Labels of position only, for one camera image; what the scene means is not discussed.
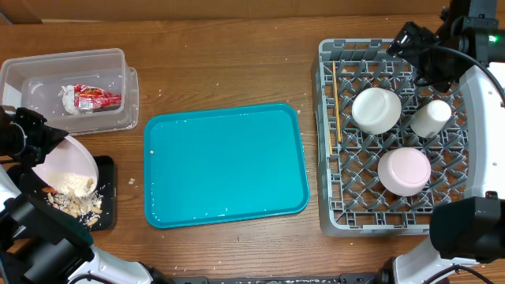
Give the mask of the white bowl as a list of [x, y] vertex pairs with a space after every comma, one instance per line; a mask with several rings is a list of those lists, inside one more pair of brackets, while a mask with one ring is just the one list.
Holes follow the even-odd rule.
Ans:
[[392, 129], [400, 118], [402, 104], [392, 91], [368, 88], [353, 100], [351, 114], [359, 129], [378, 135]]

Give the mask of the pink bowl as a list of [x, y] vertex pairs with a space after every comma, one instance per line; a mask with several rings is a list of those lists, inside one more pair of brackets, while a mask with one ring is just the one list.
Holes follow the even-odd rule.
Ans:
[[398, 148], [385, 153], [377, 173], [389, 192], [413, 196], [422, 191], [431, 176], [431, 165], [425, 154], [415, 148]]

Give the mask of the white tissue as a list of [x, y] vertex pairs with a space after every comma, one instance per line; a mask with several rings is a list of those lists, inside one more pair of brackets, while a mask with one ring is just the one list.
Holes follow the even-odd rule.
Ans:
[[58, 96], [62, 99], [62, 105], [68, 114], [78, 115], [84, 113], [83, 110], [75, 105], [75, 91], [73, 85], [62, 86], [62, 90], [58, 93]]

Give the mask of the wooden chopstick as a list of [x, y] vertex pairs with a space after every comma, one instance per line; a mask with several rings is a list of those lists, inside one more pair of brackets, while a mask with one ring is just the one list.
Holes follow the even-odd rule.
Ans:
[[339, 116], [339, 94], [338, 94], [338, 81], [336, 76], [336, 64], [332, 61], [332, 93], [335, 101], [335, 121], [336, 121], [336, 138], [337, 143], [342, 142], [341, 127], [340, 127], [340, 116]]
[[330, 157], [333, 155], [333, 146], [332, 146], [332, 140], [331, 140], [331, 122], [328, 121], [327, 123], [327, 140], [328, 140], [328, 147], [329, 147], [329, 152], [330, 152]]

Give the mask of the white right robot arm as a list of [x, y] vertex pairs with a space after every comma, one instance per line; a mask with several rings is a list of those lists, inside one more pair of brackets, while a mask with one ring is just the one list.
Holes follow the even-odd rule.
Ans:
[[375, 283], [444, 283], [504, 256], [504, 32], [496, 0], [452, 0], [441, 26], [325, 39], [314, 67], [320, 225], [424, 234]]

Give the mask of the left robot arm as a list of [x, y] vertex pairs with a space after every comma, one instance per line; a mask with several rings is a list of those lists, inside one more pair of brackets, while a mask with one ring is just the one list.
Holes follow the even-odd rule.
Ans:
[[[1, 155], [31, 168], [44, 162], [65, 130], [24, 107], [1, 112]], [[1, 277], [6, 283], [165, 283], [171, 279], [140, 262], [96, 248], [74, 217], [22, 192], [1, 172]]]

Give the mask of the red snack wrapper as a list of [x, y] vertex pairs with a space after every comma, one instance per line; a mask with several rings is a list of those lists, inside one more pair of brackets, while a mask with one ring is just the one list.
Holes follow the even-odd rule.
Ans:
[[75, 84], [74, 106], [78, 110], [98, 110], [107, 107], [115, 107], [122, 103], [122, 96], [83, 84]]

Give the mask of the pink plate with food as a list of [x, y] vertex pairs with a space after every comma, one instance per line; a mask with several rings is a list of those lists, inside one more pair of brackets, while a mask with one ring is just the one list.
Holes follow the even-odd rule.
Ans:
[[99, 171], [95, 160], [72, 136], [66, 136], [33, 171], [56, 192], [68, 196], [89, 196], [98, 185]]

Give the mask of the orange carrot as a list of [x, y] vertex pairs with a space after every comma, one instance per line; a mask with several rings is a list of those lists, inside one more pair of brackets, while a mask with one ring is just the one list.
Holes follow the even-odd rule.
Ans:
[[52, 188], [52, 187], [45, 187], [45, 188], [42, 189], [42, 191], [44, 193], [51, 193], [51, 194], [58, 193], [58, 191], [56, 189]]

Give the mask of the white cup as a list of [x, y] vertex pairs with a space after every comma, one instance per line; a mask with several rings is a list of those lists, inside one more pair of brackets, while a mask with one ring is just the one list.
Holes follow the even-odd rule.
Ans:
[[431, 138], [442, 130], [451, 115], [451, 107], [447, 103], [433, 100], [413, 115], [410, 128], [420, 137]]

